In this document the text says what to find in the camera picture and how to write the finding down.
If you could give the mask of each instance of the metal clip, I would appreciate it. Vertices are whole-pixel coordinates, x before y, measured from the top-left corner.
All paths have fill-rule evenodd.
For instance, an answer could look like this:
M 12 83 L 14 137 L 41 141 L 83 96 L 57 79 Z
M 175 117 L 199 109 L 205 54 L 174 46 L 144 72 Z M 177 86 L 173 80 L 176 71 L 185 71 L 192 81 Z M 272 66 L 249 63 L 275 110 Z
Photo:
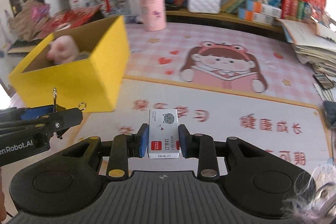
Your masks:
M 86 103 L 85 102 L 82 102 L 82 103 L 80 103 L 79 105 L 78 105 L 78 107 L 77 107 L 80 111 L 84 111 L 85 109 L 86 109 Z
M 54 88 L 54 112 L 57 111 L 56 98 L 57 98 L 57 90 L 56 88 Z

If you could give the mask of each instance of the staples box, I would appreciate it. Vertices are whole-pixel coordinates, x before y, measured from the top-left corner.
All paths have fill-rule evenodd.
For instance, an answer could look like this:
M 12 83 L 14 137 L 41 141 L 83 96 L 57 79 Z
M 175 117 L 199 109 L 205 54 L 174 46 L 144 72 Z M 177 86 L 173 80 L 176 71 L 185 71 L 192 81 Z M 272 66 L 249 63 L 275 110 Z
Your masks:
M 177 110 L 150 110 L 148 157 L 150 159 L 176 159 L 179 156 L 180 144 Z

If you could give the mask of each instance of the metal screw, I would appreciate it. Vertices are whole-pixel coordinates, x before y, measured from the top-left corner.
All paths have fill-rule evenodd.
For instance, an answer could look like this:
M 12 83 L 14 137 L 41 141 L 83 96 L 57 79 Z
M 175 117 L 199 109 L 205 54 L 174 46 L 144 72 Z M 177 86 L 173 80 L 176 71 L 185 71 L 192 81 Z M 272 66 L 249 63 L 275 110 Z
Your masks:
M 109 176 L 112 178 L 121 178 L 125 175 L 125 172 L 120 169 L 113 169 L 109 171 Z
M 213 169 L 204 169 L 201 171 L 201 175 L 206 178 L 213 178 L 217 175 L 217 172 Z

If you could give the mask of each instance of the cardboard box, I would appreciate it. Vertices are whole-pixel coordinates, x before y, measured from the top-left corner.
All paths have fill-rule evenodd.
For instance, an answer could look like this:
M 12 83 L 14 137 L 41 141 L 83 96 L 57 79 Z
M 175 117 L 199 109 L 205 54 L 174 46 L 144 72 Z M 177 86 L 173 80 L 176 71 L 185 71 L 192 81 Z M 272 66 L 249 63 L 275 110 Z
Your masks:
M 176 109 L 152 109 L 149 112 L 148 157 L 176 159 L 180 156 L 179 121 Z
M 260 2 L 255 2 L 251 0 L 246 1 L 246 10 L 251 12 L 256 12 L 260 14 L 264 14 L 271 17 L 280 18 L 282 10 L 278 7 L 274 7 L 271 5 L 263 4 Z
M 46 60 L 49 43 L 70 35 L 84 60 L 54 66 Z M 27 107 L 57 103 L 66 108 L 87 104 L 85 112 L 113 111 L 130 55 L 124 18 L 110 17 L 55 32 L 40 42 L 12 71 L 9 79 Z
M 259 23 L 264 23 L 264 24 L 268 24 L 268 25 L 272 25 L 273 22 L 274 22 L 274 17 L 270 17 L 270 16 L 263 15 L 263 14 L 260 14 L 260 13 L 247 11 L 247 10 L 242 9 L 242 8 L 238 8 L 238 18 L 249 20 L 249 21 L 255 21 L 255 22 L 259 22 Z

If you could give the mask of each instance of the pink plush toy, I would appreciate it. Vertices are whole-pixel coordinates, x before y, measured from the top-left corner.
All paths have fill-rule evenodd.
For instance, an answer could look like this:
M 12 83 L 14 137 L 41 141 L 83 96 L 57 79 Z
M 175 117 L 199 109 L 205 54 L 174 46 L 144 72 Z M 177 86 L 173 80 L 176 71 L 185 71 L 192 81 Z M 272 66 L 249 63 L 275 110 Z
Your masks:
M 79 54 L 78 46 L 69 35 L 64 35 L 51 42 L 47 53 L 47 60 L 53 61 L 55 65 L 73 62 Z

